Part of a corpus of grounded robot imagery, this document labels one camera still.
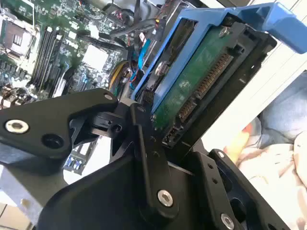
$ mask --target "screw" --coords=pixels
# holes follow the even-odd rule
[[[229,29],[228,27],[223,27],[223,29],[219,33],[219,37],[224,37],[225,35],[229,34]]]
[[[235,229],[234,222],[232,221],[232,219],[230,219],[230,217],[226,213],[221,214],[221,220],[228,229],[230,230]]]
[[[146,111],[146,110],[145,110],[143,107],[141,107],[141,106],[138,106],[137,108],[138,108],[138,110],[140,110],[140,111],[143,112],[143,113]]]
[[[105,98],[107,98],[108,100],[113,100],[113,97],[111,97],[109,94],[105,94]]]
[[[224,155],[221,151],[218,151],[218,154],[219,154],[219,156],[220,156],[221,158],[224,158],[224,157],[225,157],[225,155]]]
[[[158,192],[158,200],[166,207],[171,207],[173,205],[173,198],[166,190],[160,190]]]
[[[5,123],[5,128],[10,133],[22,134],[29,130],[29,125],[21,120],[9,120]]]

